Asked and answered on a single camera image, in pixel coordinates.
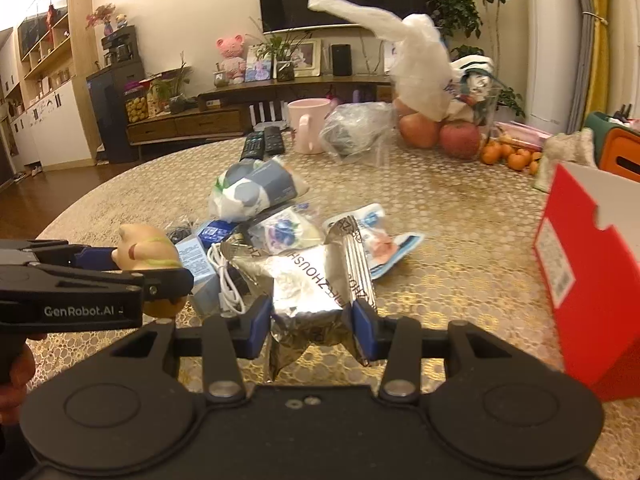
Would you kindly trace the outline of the person left hand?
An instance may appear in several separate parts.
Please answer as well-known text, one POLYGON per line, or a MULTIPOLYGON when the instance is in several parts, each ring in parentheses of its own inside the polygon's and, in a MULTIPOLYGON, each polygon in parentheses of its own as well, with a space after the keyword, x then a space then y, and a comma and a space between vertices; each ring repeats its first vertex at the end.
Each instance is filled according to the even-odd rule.
POLYGON ((21 353, 13 360, 9 381, 1 384, 1 425, 14 426, 20 418, 26 399, 27 385, 35 376, 36 364, 32 349, 22 340, 21 353))

